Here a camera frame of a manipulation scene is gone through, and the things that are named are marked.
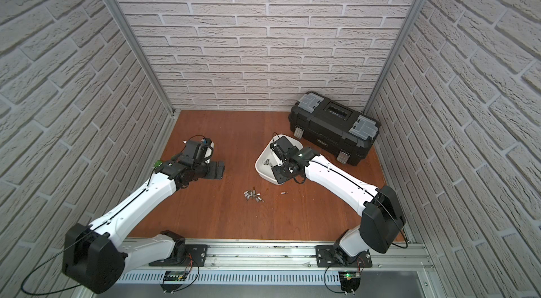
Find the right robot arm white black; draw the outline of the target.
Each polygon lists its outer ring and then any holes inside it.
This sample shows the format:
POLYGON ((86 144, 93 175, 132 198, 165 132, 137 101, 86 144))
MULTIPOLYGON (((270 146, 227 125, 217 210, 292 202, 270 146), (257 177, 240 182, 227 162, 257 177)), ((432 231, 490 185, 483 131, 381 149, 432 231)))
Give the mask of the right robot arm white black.
POLYGON ((271 171, 278 184, 296 181, 300 176, 332 192, 361 217, 358 226, 335 241, 331 251, 333 264, 349 266, 369 250, 384 254, 403 234, 406 219, 391 187, 378 188, 363 182, 333 165, 318 151, 297 148, 287 136, 271 140, 269 149, 277 162, 271 171))

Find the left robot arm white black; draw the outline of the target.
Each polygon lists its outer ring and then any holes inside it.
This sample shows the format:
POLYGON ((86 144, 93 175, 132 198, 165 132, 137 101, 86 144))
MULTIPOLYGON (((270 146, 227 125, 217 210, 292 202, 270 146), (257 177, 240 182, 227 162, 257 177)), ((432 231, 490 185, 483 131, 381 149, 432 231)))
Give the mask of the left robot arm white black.
POLYGON ((88 226, 75 224, 65 237, 61 272, 96 294, 106 292, 125 273, 141 266, 193 266, 185 238, 170 230, 126 243, 131 231, 160 203, 199 179, 220 180, 225 164, 213 161, 214 143, 197 135, 183 150, 159 162, 143 185, 88 226))

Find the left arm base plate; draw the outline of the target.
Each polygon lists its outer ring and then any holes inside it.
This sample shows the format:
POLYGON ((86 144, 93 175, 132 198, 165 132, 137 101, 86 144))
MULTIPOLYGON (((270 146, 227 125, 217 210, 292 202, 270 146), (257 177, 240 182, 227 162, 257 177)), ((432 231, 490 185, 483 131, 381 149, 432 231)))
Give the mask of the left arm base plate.
POLYGON ((188 266, 191 261, 204 266, 208 248, 207 244, 179 244, 173 247, 168 258, 153 261, 149 266, 188 266))

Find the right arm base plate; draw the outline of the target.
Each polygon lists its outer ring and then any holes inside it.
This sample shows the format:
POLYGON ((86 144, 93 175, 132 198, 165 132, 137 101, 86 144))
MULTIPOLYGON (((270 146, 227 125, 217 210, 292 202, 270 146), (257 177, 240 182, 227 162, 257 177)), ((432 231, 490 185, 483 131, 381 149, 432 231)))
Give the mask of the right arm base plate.
POLYGON ((369 250, 363 251, 353 257, 334 246, 321 244, 315 246, 315 252, 317 267, 319 268, 371 268, 373 266, 369 250))

